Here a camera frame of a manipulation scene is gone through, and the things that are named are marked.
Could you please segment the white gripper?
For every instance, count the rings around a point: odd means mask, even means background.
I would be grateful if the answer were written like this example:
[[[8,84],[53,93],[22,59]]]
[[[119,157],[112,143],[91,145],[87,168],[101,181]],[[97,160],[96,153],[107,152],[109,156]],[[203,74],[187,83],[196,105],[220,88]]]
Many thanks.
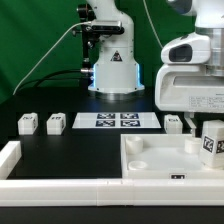
[[[224,78],[207,75],[203,65],[163,65],[156,77],[155,104],[161,111],[185,112],[195,136],[193,112],[224,113]]]

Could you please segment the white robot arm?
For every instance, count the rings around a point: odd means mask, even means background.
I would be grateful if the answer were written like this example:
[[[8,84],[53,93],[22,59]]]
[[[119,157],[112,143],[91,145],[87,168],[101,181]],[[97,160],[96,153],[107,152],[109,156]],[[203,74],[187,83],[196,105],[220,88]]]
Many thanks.
[[[162,111],[224,113],[224,0],[166,0],[182,15],[194,16],[195,31],[174,39],[161,51],[163,66],[155,83],[155,104]],[[134,24],[115,0],[86,0],[80,14],[93,19],[83,26],[98,40],[99,58],[86,65],[91,94],[108,100],[140,93],[139,65],[134,59]]]

